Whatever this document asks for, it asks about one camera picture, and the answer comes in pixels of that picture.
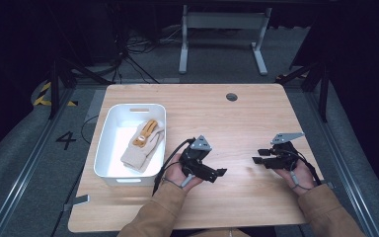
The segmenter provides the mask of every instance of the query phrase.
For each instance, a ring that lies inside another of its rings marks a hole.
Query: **brown jacket sleeve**
[[[365,236],[326,185],[320,185],[300,196],[298,203],[318,237]]]
[[[186,193],[178,186],[165,182],[149,203],[119,232],[119,237],[168,237],[183,207]]]

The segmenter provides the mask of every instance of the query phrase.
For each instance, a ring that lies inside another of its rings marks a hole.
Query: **metal frame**
[[[324,134],[324,137],[327,140],[328,146],[332,152],[332,159],[335,164],[335,168],[340,174],[341,181],[345,187],[346,193],[349,197],[349,200],[355,209],[355,213],[361,223],[363,231],[366,236],[379,236],[379,228],[374,220],[374,217],[371,215],[367,203],[365,202],[365,198],[362,194],[361,189],[350,172],[348,165],[346,164],[341,150],[337,145],[336,139],[332,134],[331,128],[329,125],[322,120],[321,115],[318,109],[318,102],[314,98],[312,92],[304,93],[306,97],[306,101],[309,106],[312,108],[313,115],[315,119],[318,121],[321,131]]]
[[[261,54],[261,45],[264,41],[266,26],[269,21],[271,8],[266,8],[264,13],[203,13],[189,12],[187,5],[183,10],[183,46],[179,72],[187,73],[189,55],[188,29],[189,28],[214,28],[214,29],[251,29],[259,30],[256,42],[252,42],[252,51],[260,70],[260,74],[267,75],[264,58]]]
[[[67,105],[69,99],[73,95],[73,92],[74,89],[72,88],[67,88],[63,92],[61,96],[62,105]],[[56,110],[55,114],[53,115],[53,118],[47,121],[41,133],[41,136],[39,137],[38,142],[36,143],[36,146],[34,147],[29,159],[27,160],[27,163],[24,165],[24,168],[18,176],[18,179],[15,181],[5,202],[2,204],[2,207],[0,209],[0,236],[4,231],[6,225],[8,224],[8,221],[11,218],[12,213],[17,207],[18,202],[21,200],[21,197],[23,196],[24,191],[26,190],[27,185],[29,184],[30,179],[33,176],[33,173],[39,161],[41,160],[44,147],[47,144],[49,137],[51,133],[54,131],[54,128],[56,127],[58,121],[60,120],[65,108],[66,107],[63,106],[60,109]]]

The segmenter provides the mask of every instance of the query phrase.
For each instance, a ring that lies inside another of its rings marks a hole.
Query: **yellow object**
[[[156,122],[154,119],[150,119],[140,131],[140,135],[133,140],[133,145],[139,147],[146,145],[147,138],[150,136],[150,134],[152,134],[156,125],[158,125],[158,122]]]

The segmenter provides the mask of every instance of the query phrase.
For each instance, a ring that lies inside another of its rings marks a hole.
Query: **metal stand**
[[[65,59],[57,58],[51,65],[51,112],[48,119],[53,119],[54,115],[60,108],[60,98],[59,98],[59,85],[58,81],[63,83],[65,88],[75,88],[76,78],[73,76],[71,70],[76,69],[82,74],[88,76],[94,81],[101,85],[111,85],[114,82],[107,81],[101,76],[95,74],[94,72],[86,69],[85,67],[79,66],[76,63]]]
[[[329,69],[326,63],[312,63],[310,65],[304,66],[295,70],[294,72],[283,76],[279,75],[279,80],[275,81],[278,84],[285,84],[296,77],[309,72],[307,74],[306,80],[301,85],[301,89],[304,92],[313,92],[319,82],[321,82],[320,98],[319,98],[319,114],[323,122],[327,122],[326,119],[326,106],[328,100],[328,89],[329,89]]]
[[[267,75],[261,45],[264,40],[266,26],[269,21],[271,8],[265,13],[203,13],[188,12],[187,5],[183,11],[183,46],[181,49],[180,69],[181,74],[187,73],[187,61],[189,54],[188,28],[199,29],[251,29],[259,30],[259,37],[252,42],[252,50],[261,75]]]

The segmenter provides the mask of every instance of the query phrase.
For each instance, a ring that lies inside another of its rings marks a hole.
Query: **gray carpet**
[[[288,67],[307,34],[307,30],[268,30],[265,35],[262,54],[268,70],[261,76],[250,50],[250,42],[257,33],[240,31],[233,36],[225,36],[215,31],[193,32],[189,38],[188,73],[178,73],[181,45],[173,41],[155,48],[149,53],[131,54],[147,72],[159,80],[171,83],[273,83],[279,74],[288,73]],[[144,83],[142,75],[123,62],[115,77],[117,83]],[[300,121],[319,166],[327,182],[335,185],[334,191],[341,203],[354,216],[354,206],[343,186],[340,174],[334,165],[334,157],[328,141],[322,132],[322,123],[313,114],[306,94],[299,89],[301,79],[288,83],[285,88],[288,98]],[[32,95],[34,99],[42,85]],[[73,234],[67,229],[69,212],[64,212],[60,222],[57,219],[62,205],[80,174],[86,159],[89,144],[95,128],[99,105],[104,96],[104,86],[86,79],[80,79],[71,101],[76,107],[65,107],[54,130],[43,147],[43,155],[24,190],[22,198],[8,222],[2,228],[1,236],[50,236],[56,227],[55,236],[115,236],[116,233]],[[312,94],[317,98],[319,90]],[[44,130],[49,115],[49,107],[36,106],[34,111],[22,120],[0,143],[0,208],[16,181],[36,142]],[[379,181],[372,172],[361,147],[353,133],[341,107],[336,92],[330,87],[328,98],[328,123],[338,147],[355,177],[379,227]],[[72,133],[72,141],[65,150],[64,142],[57,142],[67,132]],[[301,226],[305,236],[313,236],[308,225]],[[302,236],[298,226],[276,227],[278,237]]]

